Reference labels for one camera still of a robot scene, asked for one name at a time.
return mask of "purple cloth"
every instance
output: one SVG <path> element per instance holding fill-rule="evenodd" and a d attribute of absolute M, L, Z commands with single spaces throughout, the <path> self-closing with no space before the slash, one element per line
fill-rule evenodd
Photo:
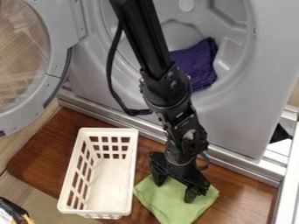
<path fill-rule="evenodd" d="M 212 66 L 218 47 L 213 38 L 205 38 L 196 45 L 170 52 L 179 69 L 191 77 L 192 90 L 210 87 L 217 80 Z"/>

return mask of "washing machine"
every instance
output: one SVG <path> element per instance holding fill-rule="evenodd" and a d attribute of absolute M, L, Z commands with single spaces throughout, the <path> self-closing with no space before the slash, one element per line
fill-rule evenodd
<path fill-rule="evenodd" d="M 155 0 L 154 4 L 170 51 L 206 37 L 214 38 L 219 47 L 213 61 L 218 79 L 192 95 L 209 142 L 260 159 L 298 76 L 299 3 Z M 0 136 L 39 117 L 63 85 L 69 67 L 68 82 L 76 96 L 121 111 L 108 91 L 105 74 L 118 23 L 109 1 L 4 0 L 1 19 L 6 24 L 0 28 L 6 54 L 0 60 Z M 113 85 L 130 108 L 146 108 L 140 77 L 123 34 Z M 136 119 L 159 124 L 155 115 Z"/>

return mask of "wooden shelf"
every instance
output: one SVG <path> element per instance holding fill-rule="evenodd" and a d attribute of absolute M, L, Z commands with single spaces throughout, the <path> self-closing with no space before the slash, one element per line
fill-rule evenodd
<path fill-rule="evenodd" d="M 59 197 L 73 145 L 82 127 L 109 128 L 112 125 L 63 108 L 9 162 L 10 174 L 54 198 Z M 164 145 L 139 137 L 135 183 L 150 174 L 149 152 L 163 151 Z M 219 189 L 220 196 L 195 223 L 270 223 L 277 189 L 233 171 L 211 164 L 206 177 Z M 134 197 L 133 211 L 120 220 L 103 223 L 159 223 Z"/>

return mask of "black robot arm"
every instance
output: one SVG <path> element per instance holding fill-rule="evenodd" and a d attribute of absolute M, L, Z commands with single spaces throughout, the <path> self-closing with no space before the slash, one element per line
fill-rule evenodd
<path fill-rule="evenodd" d="M 191 82 L 171 60 L 152 0 L 110 0 L 119 25 L 108 55 L 108 84 L 113 97 L 131 115 L 153 111 L 163 124 L 168 141 L 164 153 L 149 154 L 154 180 L 160 186 L 167 176 L 187 185 L 184 200 L 191 203 L 196 195 L 206 194 L 209 181 L 196 165 L 198 154 L 205 158 L 208 142 L 191 103 Z M 141 65 L 140 90 L 150 108 L 126 108 L 112 88 L 111 70 L 122 30 Z"/>

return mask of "cloth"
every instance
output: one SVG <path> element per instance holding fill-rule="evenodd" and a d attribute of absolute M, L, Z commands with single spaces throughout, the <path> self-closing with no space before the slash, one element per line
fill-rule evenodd
<path fill-rule="evenodd" d="M 156 186 L 150 175 L 134 188 L 134 195 L 162 224 L 193 223 L 219 196 L 210 186 L 206 196 L 197 196 L 191 204 L 184 203 L 186 186 L 173 178 L 167 178 L 162 186 Z"/>
<path fill-rule="evenodd" d="M 170 52 L 179 69 L 191 77 L 193 92 L 208 88 L 217 80 L 212 66 L 217 51 L 215 40 L 205 38 L 188 49 Z"/>

